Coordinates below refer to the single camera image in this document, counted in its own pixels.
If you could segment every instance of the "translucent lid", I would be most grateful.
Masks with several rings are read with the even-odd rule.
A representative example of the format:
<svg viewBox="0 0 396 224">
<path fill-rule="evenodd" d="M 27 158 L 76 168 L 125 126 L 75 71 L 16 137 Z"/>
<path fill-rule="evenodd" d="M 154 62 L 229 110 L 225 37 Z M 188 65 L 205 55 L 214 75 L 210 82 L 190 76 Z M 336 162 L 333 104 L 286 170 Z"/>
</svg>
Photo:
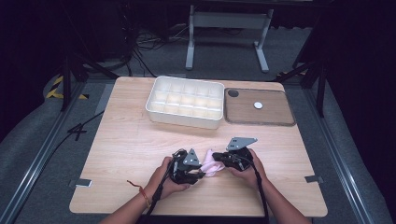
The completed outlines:
<svg viewBox="0 0 396 224">
<path fill-rule="evenodd" d="M 224 93 L 224 118 L 230 123 L 295 124 L 288 98 L 283 91 L 227 88 Z"/>
</svg>

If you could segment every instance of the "white metal stand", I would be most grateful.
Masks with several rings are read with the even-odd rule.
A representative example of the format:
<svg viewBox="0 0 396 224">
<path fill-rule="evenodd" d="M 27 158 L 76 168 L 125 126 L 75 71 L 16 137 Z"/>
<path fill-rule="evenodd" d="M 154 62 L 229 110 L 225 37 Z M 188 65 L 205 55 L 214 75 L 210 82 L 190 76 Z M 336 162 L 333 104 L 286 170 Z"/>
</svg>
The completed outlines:
<svg viewBox="0 0 396 224">
<path fill-rule="evenodd" d="M 190 6 L 190 40 L 187 49 L 186 69 L 191 70 L 194 59 L 194 27 L 222 27 L 261 29 L 260 41 L 255 41 L 254 46 L 260 66 L 264 73 L 269 71 L 265 61 L 262 46 L 267 36 L 274 10 L 268 10 L 267 14 L 244 14 L 244 13 L 222 13 L 222 12 L 195 12 L 194 6 Z"/>
</svg>

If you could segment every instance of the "forearm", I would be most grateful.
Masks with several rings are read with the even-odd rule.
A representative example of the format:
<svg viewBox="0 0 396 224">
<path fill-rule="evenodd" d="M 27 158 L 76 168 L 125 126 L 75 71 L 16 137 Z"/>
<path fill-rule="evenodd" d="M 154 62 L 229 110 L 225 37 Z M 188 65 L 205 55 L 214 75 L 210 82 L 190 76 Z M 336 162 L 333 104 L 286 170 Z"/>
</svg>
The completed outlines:
<svg viewBox="0 0 396 224">
<path fill-rule="evenodd" d="M 146 199 L 141 193 L 138 193 L 130 201 L 117 209 L 113 214 L 106 217 L 100 223 L 136 223 L 146 208 L 148 208 Z"/>
<path fill-rule="evenodd" d="M 262 180 L 262 188 L 277 223 L 309 223 L 308 219 L 267 178 Z"/>
</svg>

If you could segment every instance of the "white plastic container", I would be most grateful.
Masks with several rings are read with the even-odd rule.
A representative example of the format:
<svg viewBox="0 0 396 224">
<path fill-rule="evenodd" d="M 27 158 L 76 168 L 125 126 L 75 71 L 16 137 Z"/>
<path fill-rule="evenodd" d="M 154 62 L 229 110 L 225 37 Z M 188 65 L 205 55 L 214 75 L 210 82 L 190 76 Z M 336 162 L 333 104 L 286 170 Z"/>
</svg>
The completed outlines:
<svg viewBox="0 0 396 224">
<path fill-rule="evenodd" d="M 155 122 L 217 129 L 223 117 L 224 85 L 179 77 L 157 77 L 146 103 Z"/>
</svg>

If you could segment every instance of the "dark round hole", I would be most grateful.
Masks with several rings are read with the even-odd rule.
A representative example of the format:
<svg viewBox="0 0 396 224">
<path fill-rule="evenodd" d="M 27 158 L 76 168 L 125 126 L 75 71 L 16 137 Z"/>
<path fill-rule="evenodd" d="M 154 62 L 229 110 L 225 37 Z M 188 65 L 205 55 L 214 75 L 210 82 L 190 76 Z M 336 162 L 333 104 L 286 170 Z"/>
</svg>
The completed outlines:
<svg viewBox="0 0 396 224">
<path fill-rule="evenodd" d="M 229 91 L 228 91 L 228 94 L 229 94 L 231 97 L 237 97 L 237 96 L 239 95 L 239 92 L 238 92 L 238 91 L 235 91 L 235 90 L 229 90 Z"/>
</svg>

